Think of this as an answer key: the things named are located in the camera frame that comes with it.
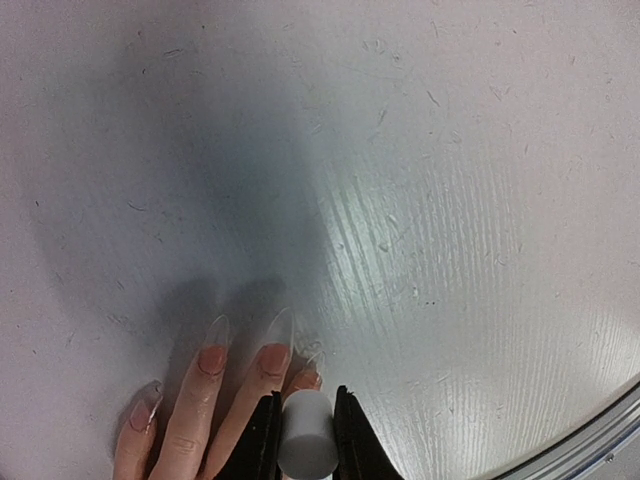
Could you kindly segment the bare human hand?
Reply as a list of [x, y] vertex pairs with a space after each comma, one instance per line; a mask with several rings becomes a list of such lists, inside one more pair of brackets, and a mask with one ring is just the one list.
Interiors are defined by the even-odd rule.
[[293, 359], [294, 316], [286, 308], [271, 322], [266, 343], [253, 358], [230, 409], [215, 434], [214, 411], [230, 355], [229, 319], [222, 315], [210, 326], [202, 348], [183, 378], [163, 434], [159, 455], [151, 460], [158, 438], [160, 384], [143, 389], [133, 402], [117, 441], [114, 479], [212, 479], [231, 456], [259, 400], [273, 392], [288, 397], [300, 390], [318, 390], [322, 379], [315, 359], [291, 380], [285, 379]]

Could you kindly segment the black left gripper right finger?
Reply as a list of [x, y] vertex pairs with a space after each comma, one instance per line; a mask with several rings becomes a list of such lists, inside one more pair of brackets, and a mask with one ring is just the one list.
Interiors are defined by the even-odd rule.
[[359, 401], [347, 387], [336, 392], [333, 416], [338, 480], [400, 480]]

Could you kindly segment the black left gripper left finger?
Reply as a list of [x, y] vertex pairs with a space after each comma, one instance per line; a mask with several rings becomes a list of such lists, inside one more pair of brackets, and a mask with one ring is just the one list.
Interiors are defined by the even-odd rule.
[[273, 391], [255, 407], [230, 457], [215, 480], [280, 480], [278, 448], [282, 428], [282, 397]]

